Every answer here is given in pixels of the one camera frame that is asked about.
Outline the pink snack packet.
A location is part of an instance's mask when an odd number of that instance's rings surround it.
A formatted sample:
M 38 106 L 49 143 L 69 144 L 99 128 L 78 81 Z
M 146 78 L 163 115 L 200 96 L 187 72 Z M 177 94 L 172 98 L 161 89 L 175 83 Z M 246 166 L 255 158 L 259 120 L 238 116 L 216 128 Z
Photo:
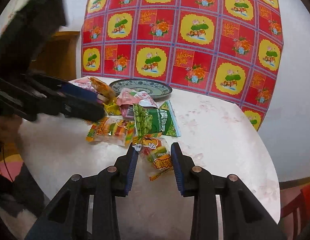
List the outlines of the pink snack packet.
M 158 108 L 156 102 L 146 91 L 138 92 L 133 89 L 123 88 L 116 99 L 116 104 L 119 106 L 121 115 L 126 119 L 133 119 L 133 105 L 138 104 L 146 108 Z

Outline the pink white snack bag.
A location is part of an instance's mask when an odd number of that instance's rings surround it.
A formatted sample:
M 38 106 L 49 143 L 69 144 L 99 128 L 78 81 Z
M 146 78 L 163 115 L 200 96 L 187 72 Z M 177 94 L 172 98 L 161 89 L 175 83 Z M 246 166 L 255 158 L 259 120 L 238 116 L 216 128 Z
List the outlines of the pink white snack bag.
M 89 77 L 82 77 L 80 79 L 71 80 L 69 82 L 82 89 L 96 92 L 96 89 L 93 87 L 92 81 L 90 80 Z

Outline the red yellow floral cloth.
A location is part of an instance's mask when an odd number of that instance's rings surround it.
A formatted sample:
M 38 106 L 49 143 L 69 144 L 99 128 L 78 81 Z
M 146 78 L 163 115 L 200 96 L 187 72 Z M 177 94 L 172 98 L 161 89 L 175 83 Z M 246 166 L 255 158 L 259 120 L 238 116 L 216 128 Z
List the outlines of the red yellow floral cloth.
M 81 73 L 233 102 L 258 129 L 283 44 L 278 0 L 87 0 Z

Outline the yellow small snack packet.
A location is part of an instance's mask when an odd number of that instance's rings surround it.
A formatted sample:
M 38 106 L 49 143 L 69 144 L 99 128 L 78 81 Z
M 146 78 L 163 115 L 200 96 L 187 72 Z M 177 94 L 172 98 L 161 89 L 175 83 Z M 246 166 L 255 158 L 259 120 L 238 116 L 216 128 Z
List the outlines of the yellow small snack packet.
M 120 107 L 115 102 L 110 102 L 108 104 L 104 103 L 104 107 L 108 115 L 121 115 Z

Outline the wooden cabinet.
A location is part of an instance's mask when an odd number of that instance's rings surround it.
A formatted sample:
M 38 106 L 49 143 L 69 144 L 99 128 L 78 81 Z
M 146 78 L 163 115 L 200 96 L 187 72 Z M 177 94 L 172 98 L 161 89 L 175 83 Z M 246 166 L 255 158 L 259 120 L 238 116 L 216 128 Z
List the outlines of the wooden cabinet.
M 36 59 L 30 63 L 30 70 L 58 77 L 67 81 L 76 78 L 76 47 L 79 31 L 56 32 Z

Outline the orange chip bag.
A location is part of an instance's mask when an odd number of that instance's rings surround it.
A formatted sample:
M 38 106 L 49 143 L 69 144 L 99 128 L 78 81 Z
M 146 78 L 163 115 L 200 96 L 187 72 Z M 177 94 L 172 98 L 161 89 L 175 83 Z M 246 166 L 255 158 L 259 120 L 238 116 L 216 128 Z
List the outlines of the orange chip bag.
M 108 104 L 115 98 L 114 90 L 105 82 L 95 77 L 90 77 L 89 79 L 91 81 L 92 87 L 100 95 L 100 100 L 103 103 Z

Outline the blue patterned ceramic plate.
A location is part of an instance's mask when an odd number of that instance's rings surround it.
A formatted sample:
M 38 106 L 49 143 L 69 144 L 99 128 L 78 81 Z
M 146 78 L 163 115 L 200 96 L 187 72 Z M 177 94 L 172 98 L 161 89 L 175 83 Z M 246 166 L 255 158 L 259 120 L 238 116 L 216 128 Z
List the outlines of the blue patterned ceramic plate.
M 172 88 L 162 82 L 148 79 L 122 79 L 109 84 L 112 90 L 119 95 L 124 88 L 138 92 L 145 91 L 153 99 L 160 99 L 169 96 Z

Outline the green pea snack bag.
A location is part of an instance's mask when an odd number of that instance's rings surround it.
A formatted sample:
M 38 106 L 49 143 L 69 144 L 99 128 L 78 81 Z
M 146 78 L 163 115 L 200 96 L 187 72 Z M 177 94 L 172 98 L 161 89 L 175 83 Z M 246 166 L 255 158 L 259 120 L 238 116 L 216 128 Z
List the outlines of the green pea snack bag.
M 159 108 L 145 108 L 133 104 L 136 134 L 139 137 L 149 134 L 180 137 L 180 130 L 170 100 L 166 100 Z

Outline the orange gummy candy bag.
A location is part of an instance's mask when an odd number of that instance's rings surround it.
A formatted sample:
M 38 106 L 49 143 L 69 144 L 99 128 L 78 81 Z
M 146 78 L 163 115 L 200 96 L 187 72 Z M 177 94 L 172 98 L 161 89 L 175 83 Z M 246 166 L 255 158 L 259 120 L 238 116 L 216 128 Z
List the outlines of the orange gummy candy bag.
M 105 117 L 92 124 L 87 136 L 87 142 L 103 141 L 126 147 L 134 136 L 135 124 L 116 118 Z

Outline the colourful gummy candy bag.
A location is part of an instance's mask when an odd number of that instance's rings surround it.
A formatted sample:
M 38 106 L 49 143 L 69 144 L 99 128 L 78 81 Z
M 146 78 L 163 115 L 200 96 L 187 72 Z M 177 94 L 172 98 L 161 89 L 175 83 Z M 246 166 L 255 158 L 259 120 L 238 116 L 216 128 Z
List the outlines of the colourful gummy candy bag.
M 153 134 L 134 137 L 132 146 L 141 157 L 142 166 L 150 181 L 173 170 L 171 153 L 164 138 L 155 137 Z

